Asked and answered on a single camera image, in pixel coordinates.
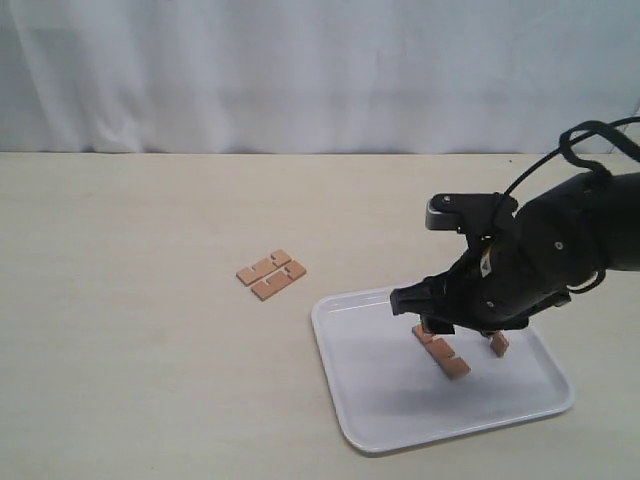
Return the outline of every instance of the beige table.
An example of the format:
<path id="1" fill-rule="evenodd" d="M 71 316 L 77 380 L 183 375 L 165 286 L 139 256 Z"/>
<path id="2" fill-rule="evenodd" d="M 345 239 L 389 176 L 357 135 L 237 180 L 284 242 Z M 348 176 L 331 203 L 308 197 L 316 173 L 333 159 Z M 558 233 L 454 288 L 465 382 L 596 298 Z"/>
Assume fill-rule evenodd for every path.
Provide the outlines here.
<path id="1" fill-rule="evenodd" d="M 637 478 L 640 274 L 537 319 L 563 416 L 377 459 L 334 417 L 313 304 L 448 268 L 427 199 L 537 158 L 0 155 L 0 477 Z M 276 248 L 309 273 L 261 303 L 234 273 Z"/>

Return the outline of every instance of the white tray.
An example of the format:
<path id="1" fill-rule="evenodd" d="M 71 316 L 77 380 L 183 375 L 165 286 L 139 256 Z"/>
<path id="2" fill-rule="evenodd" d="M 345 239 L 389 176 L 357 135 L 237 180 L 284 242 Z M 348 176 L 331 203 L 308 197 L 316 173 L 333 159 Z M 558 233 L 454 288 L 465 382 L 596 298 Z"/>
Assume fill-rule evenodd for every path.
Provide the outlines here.
<path id="1" fill-rule="evenodd" d="M 418 317 L 391 314 L 392 289 L 327 297 L 312 312 L 338 422 L 356 449 L 415 447 L 573 405 L 571 383 L 532 327 L 505 332 L 503 358 L 478 333 L 457 328 L 446 339 L 471 372 L 449 380 L 411 332 Z"/>

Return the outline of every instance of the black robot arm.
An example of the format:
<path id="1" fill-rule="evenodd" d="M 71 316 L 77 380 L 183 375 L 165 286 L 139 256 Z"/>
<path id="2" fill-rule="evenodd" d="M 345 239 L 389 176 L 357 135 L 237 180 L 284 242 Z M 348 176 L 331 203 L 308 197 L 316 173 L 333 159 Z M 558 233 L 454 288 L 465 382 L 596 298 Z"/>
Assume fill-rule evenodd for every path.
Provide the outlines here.
<path id="1" fill-rule="evenodd" d="M 596 125 L 611 140 L 607 127 L 615 130 L 620 122 L 581 126 Z M 615 132 L 612 143 L 618 146 L 619 133 L 625 139 L 621 150 L 640 161 L 640 148 Z M 590 172 L 528 202 L 515 215 L 513 188 L 505 194 L 434 196 L 427 206 L 427 228 L 464 234 L 468 249 L 448 271 L 394 290 L 393 314 L 418 314 L 432 333 L 454 333 L 458 325 L 489 335 L 527 327 L 533 315 L 597 286 L 607 270 L 640 270 L 640 173 L 611 175 L 567 147 L 576 141 L 565 132 L 555 153 Z"/>

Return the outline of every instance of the white backdrop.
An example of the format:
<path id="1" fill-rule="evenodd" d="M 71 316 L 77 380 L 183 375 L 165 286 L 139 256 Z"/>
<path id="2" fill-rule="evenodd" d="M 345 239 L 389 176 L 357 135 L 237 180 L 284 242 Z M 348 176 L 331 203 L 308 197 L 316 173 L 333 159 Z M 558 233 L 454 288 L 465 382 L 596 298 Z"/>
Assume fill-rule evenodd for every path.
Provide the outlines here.
<path id="1" fill-rule="evenodd" d="M 638 0 L 0 0 L 0 150 L 539 153 L 639 52 Z"/>

